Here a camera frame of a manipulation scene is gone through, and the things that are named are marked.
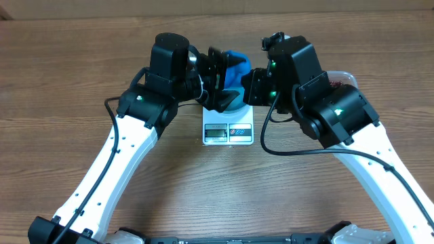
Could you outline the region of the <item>blue plastic measuring scoop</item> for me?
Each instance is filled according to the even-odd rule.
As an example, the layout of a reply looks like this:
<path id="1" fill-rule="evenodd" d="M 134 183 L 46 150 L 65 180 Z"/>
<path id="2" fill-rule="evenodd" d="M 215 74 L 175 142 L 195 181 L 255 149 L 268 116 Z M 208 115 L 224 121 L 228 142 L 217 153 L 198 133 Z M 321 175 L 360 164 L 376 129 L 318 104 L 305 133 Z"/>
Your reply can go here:
<path id="1" fill-rule="evenodd" d="M 245 54 L 239 52 L 227 51 L 227 54 L 232 57 L 243 58 L 245 61 L 227 68 L 224 88 L 241 87 L 242 76 L 247 75 L 251 71 L 250 60 Z"/>

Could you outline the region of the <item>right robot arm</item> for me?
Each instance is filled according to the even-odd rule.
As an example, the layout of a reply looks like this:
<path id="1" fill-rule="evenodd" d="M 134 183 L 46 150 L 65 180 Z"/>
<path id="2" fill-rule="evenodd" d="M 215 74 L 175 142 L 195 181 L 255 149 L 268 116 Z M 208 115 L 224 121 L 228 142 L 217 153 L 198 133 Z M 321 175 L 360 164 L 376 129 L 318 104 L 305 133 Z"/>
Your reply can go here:
<path id="1" fill-rule="evenodd" d="M 304 37 L 262 39 L 266 68 L 245 75 L 243 100 L 288 114 L 357 178 L 396 243 L 433 242 L 433 202 L 393 148 L 380 117 L 354 85 L 332 81 Z"/>

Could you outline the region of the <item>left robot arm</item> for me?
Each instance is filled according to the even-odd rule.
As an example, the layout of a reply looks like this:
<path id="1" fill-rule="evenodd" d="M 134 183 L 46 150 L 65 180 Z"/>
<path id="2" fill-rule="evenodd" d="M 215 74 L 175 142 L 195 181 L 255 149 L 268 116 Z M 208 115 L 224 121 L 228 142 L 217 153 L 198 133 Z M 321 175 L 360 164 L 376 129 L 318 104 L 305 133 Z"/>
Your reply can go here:
<path id="1" fill-rule="evenodd" d="M 146 154 L 177 115 L 180 102 L 224 111 L 239 95 L 224 88 L 226 71 L 247 60 L 210 47 L 201 54 L 175 33 L 155 37 L 148 67 L 116 98 L 112 129 L 74 193 L 53 218 L 37 217 L 30 243 L 99 243 L 104 240 L 123 191 Z"/>

